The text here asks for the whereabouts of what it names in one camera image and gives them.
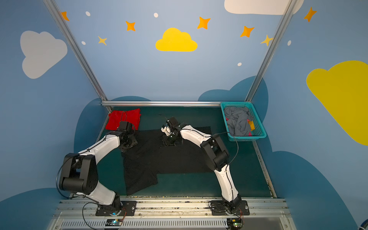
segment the black cloth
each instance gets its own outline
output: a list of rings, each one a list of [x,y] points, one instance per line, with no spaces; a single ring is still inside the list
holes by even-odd
[[[196,129],[211,134],[210,127]],[[164,146],[163,135],[161,130],[135,133],[138,144],[123,153],[127,195],[157,184],[158,173],[211,172],[200,147],[188,140],[180,145]]]

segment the yellow cloud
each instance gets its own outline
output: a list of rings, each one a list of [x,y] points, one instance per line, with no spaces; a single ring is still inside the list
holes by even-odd
[[[345,132],[368,145],[368,65],[344,61],[330,70],[315,69],[307,77],[308,88]]]
[[[156,42],[156,49],[160,51],[190,52],[195,51],[197,46],[188,33],[177,28],[167,29],[162,39]]]

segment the metal base platform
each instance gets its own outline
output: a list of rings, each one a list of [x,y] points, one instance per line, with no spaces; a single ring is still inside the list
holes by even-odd
[[[284,199],[242,198],[248,202],[249,216],[244,216],[243,229],[296,230]],[[121,226],[107,226],[116,217],[95,216],[97,205],[84,208],[87,223],[98,230],[104,229],[226,229],[227,218],[213,216],[208,202],[221,198],[177,197],[121,197],[121,201],[137,201],[134,216],[126,216]],[[82,207],[89,199],[61,200],[47,230],[90,229],[83,221]]]

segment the white cloud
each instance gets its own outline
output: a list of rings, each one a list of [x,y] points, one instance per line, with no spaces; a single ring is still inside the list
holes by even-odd
[[[272,14],[282,15],[289,0],[225,0],[225,9],[233,14]],[[304,0],[298,0],[293,14],[303,5]]]
[[[67,45],[63,40],[55,39],[47,32],[23,32],[21,48],[25,55],[22,68],[31,79],[41,77],[68,52]]]

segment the orange star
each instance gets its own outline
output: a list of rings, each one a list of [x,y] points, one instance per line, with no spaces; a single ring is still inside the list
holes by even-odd
[[[253,28],[248,28],[248,27],[244,26],[244,31],[240,35],[240,37],[244,37],[244,36],[249,37],[251,35],[251,32],[252,32],[253,29],[254,29],[254,27]]]
[[[207,24],[208,24],[209,20],[211,20],[211,19],[210,18],[203,19],[203,18],[199,17],[199,25],[198,25],[197,29],[199,29],[199,28],[207,29]]]
[[[63,18],[67,21],[69,21],[69,18],[67,17],[67,12],[62,12],[61,15],[63,16]]]
[[[129,31],[129,30],[135,31],[135,28],[134,28],[134,24],[135,24],[135,22],[132,22],[132,23],[129,23],[129,22],[127,22],[127,21],[125,21],[125,22],[126,22],[126,23],[127,23],[127,25],[128,25],[127,31]]]
[[[308,14],[304,17],[304,19],[308,19],[308,22],[311,21],[312,16],[317,13],[317,11],[312,10],[312,8],[309,10]]]

